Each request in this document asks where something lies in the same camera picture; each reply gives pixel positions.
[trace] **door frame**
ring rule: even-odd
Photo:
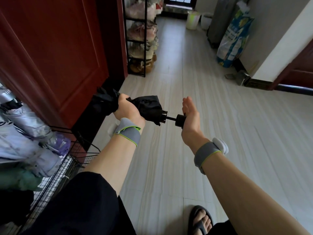
[[[291,63],[285,67],[285,69],[278,75],[275,81],[270,85],[269,90],[274,90],[279,83],[296,67],[296,65],[301,61],[301,58],[310,53],[313,49],[313,39],[308,43],[308,45],[292,60]]]

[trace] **folded umbrella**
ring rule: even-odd
[[[118,109],[119,93],[114,90],[105,90],[102,87],[97,89],[97,94],[93,96],[94,107],[104,115],[109,115]],[[130,97],[127,99],[133,103],[139,110],[139,114],[147,121],[152,121],[160,126],[160,122],[165,123],[166,119],[174,120],[175,125],[179,127],[184,126],[186,117],[184,115],[177,115],[177,118],[167,116],[167,111],[162,109],[159,98],[156,95],[140,96],[135,99]]]

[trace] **red wooden door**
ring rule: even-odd
[[[271,88],[278,84],[313,88],[313,40],[281,72]]]
[[[1,82],[72,127],[108,77],[95,0],[0,0]]]

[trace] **pink shoe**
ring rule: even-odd
[[[147,23],[147,41],[151,42],[156,37],[156,25]],[[127,31],[127,36],[130,39],[144,41],[145,38],[145,25],[144,23],[135,22],[131,28]]]

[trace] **fingers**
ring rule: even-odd
[[[191,99],[190,96],[186,98],[186,104],[188,106],[189,111],[197,111],[197,108],[194,105],[193,100]]]
[[[195,112],[197,108],[190,96],[182,99],[182,112],[188,116],[189,112]]]

